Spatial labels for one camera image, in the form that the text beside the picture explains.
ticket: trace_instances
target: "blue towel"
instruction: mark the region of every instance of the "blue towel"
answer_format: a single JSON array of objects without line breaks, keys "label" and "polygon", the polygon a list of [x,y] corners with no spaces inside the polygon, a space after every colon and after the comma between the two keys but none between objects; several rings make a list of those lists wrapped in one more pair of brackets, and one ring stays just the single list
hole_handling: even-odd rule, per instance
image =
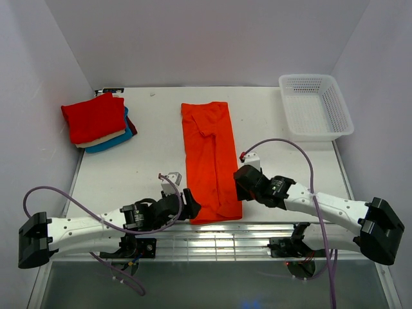
[{"label": "blue towel", "polygon": [[127,117],[127,113],[129,112],[129,110],[127,109],[127,107],[124,108],[124,121],[126,123],[126,130],[125,133],[118,136],[118,137],[114,137],[111,140],[108,140],[107,142],[101,143],[99,145],[94,145],[91,147],[87,147],[85,148],[87,153],[98,153],[100,151],[104,151],[106,149],[112,148],[118,144],[121,144],[122,142],[125,142],[126,140],[129,140],[133,134],[127,124],[126,121],[126,117]]}]

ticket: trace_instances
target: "white table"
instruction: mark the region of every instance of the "white table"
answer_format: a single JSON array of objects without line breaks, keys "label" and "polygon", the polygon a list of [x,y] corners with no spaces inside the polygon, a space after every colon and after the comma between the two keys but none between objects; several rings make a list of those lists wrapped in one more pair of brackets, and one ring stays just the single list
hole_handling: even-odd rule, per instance
[{"label": "white table", "polygon": [[[102,213],[142,198],[160,198],[158,173],[178,171],[186,184],[181,103],[229,103],[238,155],[266,138],[287,138],[287,124],[279,88],[126,88],[129,118],[138,135],[108,151],[84,153],[77,173],[73,197],[93,212]],[[313,162],[315,190],[347,198],[337,155],[331,142],[300,143]],[[309,185],[309,168],[302,154],[292,146],[268,143],[256,149],[263,172],[282,175]],[[85,213],[70,204],[67,217]],[[269,209],[255,201],[243,202],[242,223],[313,221],[317,218],[281,209]]]}]

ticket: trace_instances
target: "gray wall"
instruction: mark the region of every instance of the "gray wall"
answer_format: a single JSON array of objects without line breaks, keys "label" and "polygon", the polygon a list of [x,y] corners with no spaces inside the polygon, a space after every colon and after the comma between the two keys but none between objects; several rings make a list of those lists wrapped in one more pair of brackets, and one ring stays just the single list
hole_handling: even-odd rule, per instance
[{"label": "gray wall", "polygon": [[412,308],[412,3],[371,0],[333,75],[354,134],[339,150],[358,199],[380,196],[406,226],[391,273],[404,308]]},{"label": "gray wall", "polygon": [[94,89],[333,70],[369,0],[46,0]]},{"label": "gray wall", "polygon": [[[60,105],[92,90],[43,0],[0,0],[0,308],[26,308],[37,269],[17,268],[25,192],[70,187],[78,152]],[[30,211],[58,214],[64,199],[39,192]]]}]

